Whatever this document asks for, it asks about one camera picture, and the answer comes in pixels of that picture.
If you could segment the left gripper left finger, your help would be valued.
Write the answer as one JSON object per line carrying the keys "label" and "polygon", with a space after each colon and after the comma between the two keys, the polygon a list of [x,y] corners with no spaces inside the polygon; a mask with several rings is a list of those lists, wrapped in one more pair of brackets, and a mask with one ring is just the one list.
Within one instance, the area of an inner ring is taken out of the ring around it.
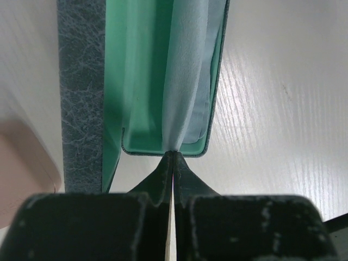
{"label": "left gripper left finger", "polygon": [[168,260],[173,153],[127,193],[36,194],[9,228],[10,260]]}

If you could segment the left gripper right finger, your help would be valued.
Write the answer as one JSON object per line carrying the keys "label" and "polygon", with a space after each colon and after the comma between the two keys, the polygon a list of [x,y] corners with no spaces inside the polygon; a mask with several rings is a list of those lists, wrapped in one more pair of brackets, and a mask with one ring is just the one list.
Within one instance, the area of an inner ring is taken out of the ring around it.
{"label": "left gripper right finger", "polygon": [[178,260],[338,260],[311,201],[220,195],[173,154]]}

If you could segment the pink glasses case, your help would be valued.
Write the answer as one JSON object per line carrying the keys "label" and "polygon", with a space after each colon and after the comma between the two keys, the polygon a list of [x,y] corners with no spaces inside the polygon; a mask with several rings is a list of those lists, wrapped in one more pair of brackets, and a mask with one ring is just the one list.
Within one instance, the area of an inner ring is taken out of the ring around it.
{"label": "pink glasses case", "polygon": [[19,119],[1,121],[1,228],[31,195],[55,193],[60,173],[33,130]]}

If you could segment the blue glasses case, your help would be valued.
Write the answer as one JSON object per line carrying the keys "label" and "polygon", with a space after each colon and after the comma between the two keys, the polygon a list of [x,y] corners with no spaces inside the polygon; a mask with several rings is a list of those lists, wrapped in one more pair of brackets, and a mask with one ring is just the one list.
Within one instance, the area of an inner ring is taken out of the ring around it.
{"label": "blue glasses case", "polygon": [[66,192],[108,192],[125,152],[128,2],[57,1]]}

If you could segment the light blue cleaning cloth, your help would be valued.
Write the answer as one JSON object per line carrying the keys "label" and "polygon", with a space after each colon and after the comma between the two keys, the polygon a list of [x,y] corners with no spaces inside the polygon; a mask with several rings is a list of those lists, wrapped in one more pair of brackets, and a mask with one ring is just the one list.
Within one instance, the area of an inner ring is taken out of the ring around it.
{"label": "light blue cleaning cloth", "polygon": [[123,150],[205,153],[228,1],[129,1]]}

